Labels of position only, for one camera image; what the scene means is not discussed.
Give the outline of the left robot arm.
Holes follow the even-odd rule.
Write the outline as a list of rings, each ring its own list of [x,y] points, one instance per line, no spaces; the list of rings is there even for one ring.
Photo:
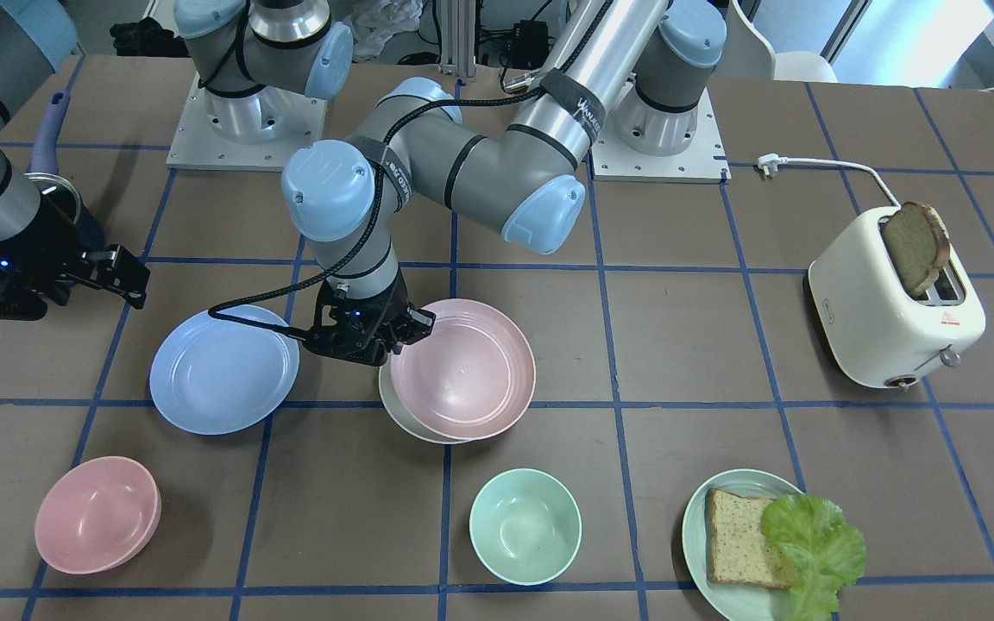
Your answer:
[[[300,149],[281,173],[293,224],[321,273],[307,329],[319,356],[379,366],[431,333],[409,299],[390,221],[425,197],[507,243],[546,255],[575,227],[593,147],[626,149],[623,173],[689,149],[728,24],[709,1],[583,1],[525,93],[458,99],[408,78],[342,139]]]

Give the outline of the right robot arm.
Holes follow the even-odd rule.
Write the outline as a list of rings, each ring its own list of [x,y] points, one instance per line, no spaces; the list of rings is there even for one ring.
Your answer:
[[[0,1],[0,131],[78,43],[58,1]],[[60,176],[56,141],[70,96],[54,93],[23,170],[0,149],[0,319],[38,321],[79,284],[141,308],[150,272],[106,245],[78,190]]]

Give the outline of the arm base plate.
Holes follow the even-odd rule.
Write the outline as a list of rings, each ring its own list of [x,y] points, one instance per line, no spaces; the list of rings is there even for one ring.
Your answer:
[[[296,150],[321,138],[328,101],[265,87],[225,98],[191,87],[171,139],[167,165],[198,172],[280,172]]]
[[[592,146],[593,176],[625,182],[718,184],[731,178],[708,91],[694,109],[651,109],[630,82]]]

